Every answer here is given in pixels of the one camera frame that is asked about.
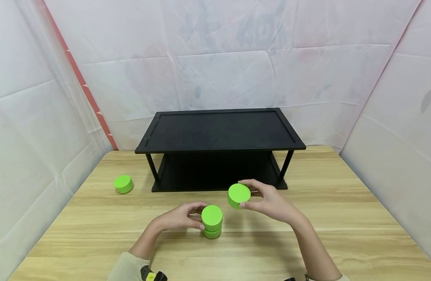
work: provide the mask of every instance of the left hand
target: left hand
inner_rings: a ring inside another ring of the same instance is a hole
[[[201,222],[201,211],[203,211],[207,205],[209,204],[201,201],[186,203],[167,213],[163,213],[155,218],[153,222],[158,224],[162,230],[179,228],[204,230],[205,226]]]

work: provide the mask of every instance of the yellow label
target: yellow label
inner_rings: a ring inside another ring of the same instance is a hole
[[[156,273],[150,272],[147,275],[147,279],[145,279],[145,281],[154,281],[156,278]]]

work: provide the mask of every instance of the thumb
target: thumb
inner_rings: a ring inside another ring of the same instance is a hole
[[[192,219],[188,219],[187,227],[195,228],[195,229],[199,229],[199,230],[204,230],[204,228],[205,228],[205,226],[201,222],[194,221]]]
[[[243,202],[239,204],[239,206],[241,206],[242,209],[261,212],[261,202]]]

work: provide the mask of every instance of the sleeve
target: sleeve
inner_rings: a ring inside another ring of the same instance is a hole
[[[108,276],[108,281],[142,281],[141,268],[150,261],[124,252]]]
[[[316,281],[314,279],[309,278],[309,276],[307,276],[307,275],[305,275],[305,276],[306,276],[306,281]],[[342,275],[339,279],[334,280],[334,281],[350,281],[350,280],[348,279],[347,276]]]

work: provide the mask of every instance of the wooden tabletop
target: wooden tabletop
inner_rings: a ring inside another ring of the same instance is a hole
[[[279,165],[285,156],[275,153]],[[153,158],[157,167],[161,157]],[[125,195],[112,185],[122,174],[135,184]],[[429,258],[333,149],[296,151],[285,179],[289,189],[281,194],[307,215],[352,281],[431,280]],[[163,233],[151,262],[154,271],[172,281],[304,280],[304,264],[288,225],[231,208],[226,192],[151,193],[152,185],[145,156],[106,154],[11,280],[106,280],[150,220],[197,200],[221,207],[221,236],[209,240],[197,230]]]

